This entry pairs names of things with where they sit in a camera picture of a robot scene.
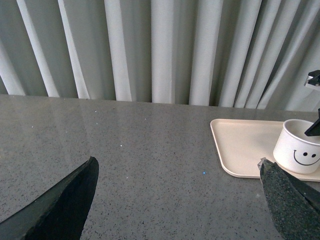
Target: plastic tray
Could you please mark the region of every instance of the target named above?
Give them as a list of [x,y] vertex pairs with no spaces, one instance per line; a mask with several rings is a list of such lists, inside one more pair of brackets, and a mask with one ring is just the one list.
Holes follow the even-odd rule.
[[[222,168],[237,178],[260,178],[261,158],[276,161],[273,151],[282,125],[282,121],[212,120],[210,126]],[[286,171],[303,181],[320,182],[320,167],[310,174]]]

